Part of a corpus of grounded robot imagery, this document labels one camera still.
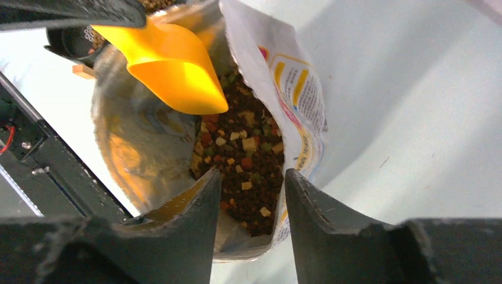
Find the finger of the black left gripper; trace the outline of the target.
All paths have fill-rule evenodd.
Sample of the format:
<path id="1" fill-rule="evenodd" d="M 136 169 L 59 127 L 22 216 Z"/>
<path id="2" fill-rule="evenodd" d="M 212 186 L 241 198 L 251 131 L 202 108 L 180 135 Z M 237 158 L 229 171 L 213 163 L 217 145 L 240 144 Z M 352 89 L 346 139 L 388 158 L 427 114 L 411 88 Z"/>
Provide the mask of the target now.
<path id="1" fill-rule="evenodd" d="M 107 25 L 142 28 L 144 6 L 127 0 L 1 0 L 1 30 Z"/>

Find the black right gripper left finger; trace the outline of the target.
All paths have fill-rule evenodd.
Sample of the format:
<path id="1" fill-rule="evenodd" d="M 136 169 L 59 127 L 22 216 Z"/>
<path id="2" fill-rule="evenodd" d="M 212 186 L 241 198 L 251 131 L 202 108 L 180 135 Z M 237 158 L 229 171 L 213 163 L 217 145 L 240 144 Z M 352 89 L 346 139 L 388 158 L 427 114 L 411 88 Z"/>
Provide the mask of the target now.
<path id="1" fill-rule="evenodd" d="M 115 224 L 100 217 L 1 219 L 2 283 L 209 283 L 221 174 Z"/>

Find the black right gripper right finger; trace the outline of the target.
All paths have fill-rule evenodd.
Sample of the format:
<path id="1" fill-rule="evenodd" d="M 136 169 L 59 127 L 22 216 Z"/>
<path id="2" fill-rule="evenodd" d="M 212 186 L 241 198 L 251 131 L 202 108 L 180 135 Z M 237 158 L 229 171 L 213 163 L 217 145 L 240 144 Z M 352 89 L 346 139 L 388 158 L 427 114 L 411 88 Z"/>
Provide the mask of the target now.
<path id="1" fill-rule="evenodd" d="M 317 189 L 295 169 L 285 196 L 299 283 L 500 283 L 501 220 L 390 225 Z"/>

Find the cat food bag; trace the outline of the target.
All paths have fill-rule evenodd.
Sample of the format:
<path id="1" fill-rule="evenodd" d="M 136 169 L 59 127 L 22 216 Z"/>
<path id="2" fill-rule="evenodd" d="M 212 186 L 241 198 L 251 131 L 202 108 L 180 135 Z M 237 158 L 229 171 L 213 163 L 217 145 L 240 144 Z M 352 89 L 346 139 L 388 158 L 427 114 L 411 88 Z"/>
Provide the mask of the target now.
<path id="1" fill-rule="evenodd" d="M 168 107 L 126 69 L 114 46 L 94 64 L 95 138 L 110 175 L 141 214 L 221 173 L 214 260 L 254 260 L 289 236 L 284 173 L 310 178 L 324 156 L 319 76 L 293 26 L 240 1 L 187 1 L 155 12 L 201 38 L 229 110 L 188 115 Z"/>

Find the yellow plastic food scoop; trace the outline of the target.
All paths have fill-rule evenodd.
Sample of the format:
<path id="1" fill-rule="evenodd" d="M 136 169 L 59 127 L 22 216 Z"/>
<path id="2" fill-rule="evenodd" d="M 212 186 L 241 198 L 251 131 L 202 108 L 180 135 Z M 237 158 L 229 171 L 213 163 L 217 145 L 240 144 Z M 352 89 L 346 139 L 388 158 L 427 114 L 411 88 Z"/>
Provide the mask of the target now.
<path id="1" fill-rule="evenodd" d="M 220 114 L 229 105 L 203 41 L 176 24 L 142 28 L 93 25 L 124 55 L 127 71 L 176 111 L 192 115 Z"/>

